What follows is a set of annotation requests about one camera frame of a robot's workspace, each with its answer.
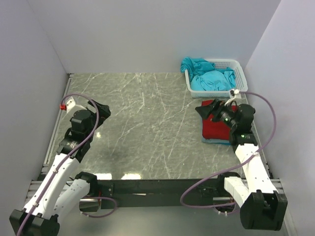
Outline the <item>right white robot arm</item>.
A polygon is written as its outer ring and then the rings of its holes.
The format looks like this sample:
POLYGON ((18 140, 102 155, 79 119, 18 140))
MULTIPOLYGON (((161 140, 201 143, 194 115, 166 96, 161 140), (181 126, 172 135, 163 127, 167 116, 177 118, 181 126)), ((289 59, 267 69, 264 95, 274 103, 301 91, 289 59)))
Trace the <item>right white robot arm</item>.
POLYGON ((231 194, 240 207, 240 219, 245 229, 280 230, 287 198, 273 185, 261 160, 252 132, 255 109, 248 104, 233 109, 215 99, 209 105, 196 107, 196 111, 203 119, 212 117, 213 122, 221 121, 229 127, 229 142, 247 180, 244 184, 239 177, 226 177, 217 182, 217 193, 221 196, 231 194))

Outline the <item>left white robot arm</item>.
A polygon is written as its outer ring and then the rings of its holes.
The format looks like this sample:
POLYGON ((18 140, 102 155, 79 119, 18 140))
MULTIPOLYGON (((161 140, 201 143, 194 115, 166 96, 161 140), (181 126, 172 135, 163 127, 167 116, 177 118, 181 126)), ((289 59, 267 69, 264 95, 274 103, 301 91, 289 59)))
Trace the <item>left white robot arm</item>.
POLYGON ((90 149, 95 130, 111 115, 107 105, 94 100, 88 104, 94 106, 94 112, 77 105, 73 98, 61 105, 61 109, 72 115, 71 126, 59 143, 51 169, 33 197, 22 210, 15 209, 11 213, 9 221, 15 235, 56 236, 63 218, 82 198, 100 196, 96 175, 86 172, 77 174, 71 186, 63 191, 72 172, 90 149))

